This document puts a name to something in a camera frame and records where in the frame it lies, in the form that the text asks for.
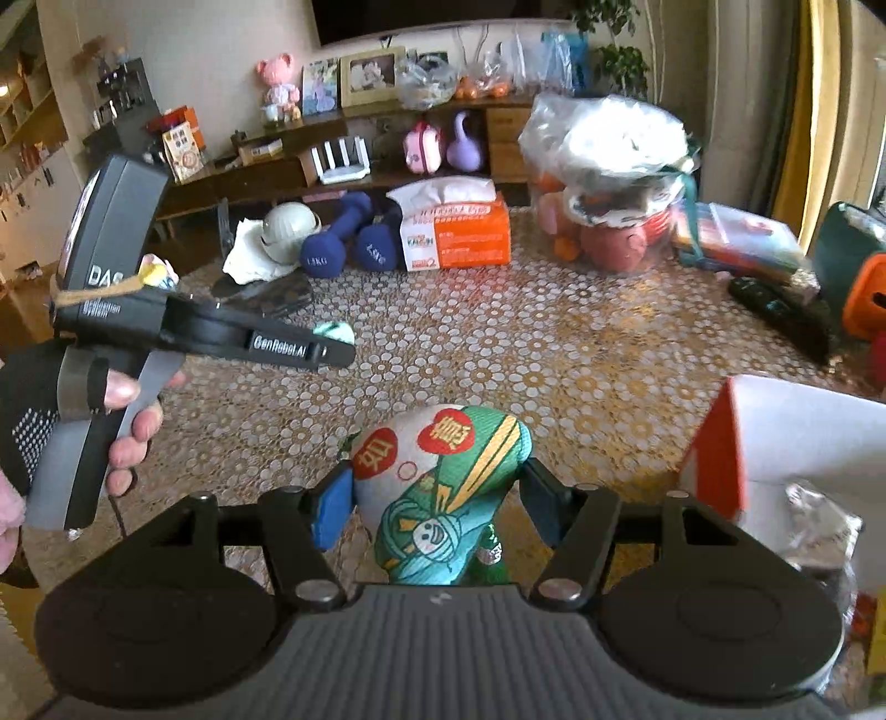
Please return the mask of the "left hand black glove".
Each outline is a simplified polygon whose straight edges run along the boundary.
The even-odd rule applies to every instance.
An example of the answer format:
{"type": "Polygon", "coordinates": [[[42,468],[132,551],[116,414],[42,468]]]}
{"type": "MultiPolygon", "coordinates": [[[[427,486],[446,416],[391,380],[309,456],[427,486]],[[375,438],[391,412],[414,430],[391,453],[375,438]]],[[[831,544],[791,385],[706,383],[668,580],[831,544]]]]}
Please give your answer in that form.
{"type": "MultiPolygon", "coordinates": [[[[24,453],[18,447],[13,428],[27,413],[36,420],[57,420],[57,377],[68,344],[48,341],[21,349],[2,366],[2,462],[9,460],[11,470],[2,466],[2,573],[17,563],[21,528],[27,515],[23,495],[24,453]]],[[[97,392],[104,394],[107,413],[126,409],[140,397],[141,385],[126,373],[101,366],[87,372],[87,399],[96,409],[97,392]]],[[[108,450],[108,474],[105,489],[110,496],[125,496],[138,485],[137,468],[150,449],[164,421],[164,408],[155,400],[133,417],[131,432],[121,436],[108,450]]]]}

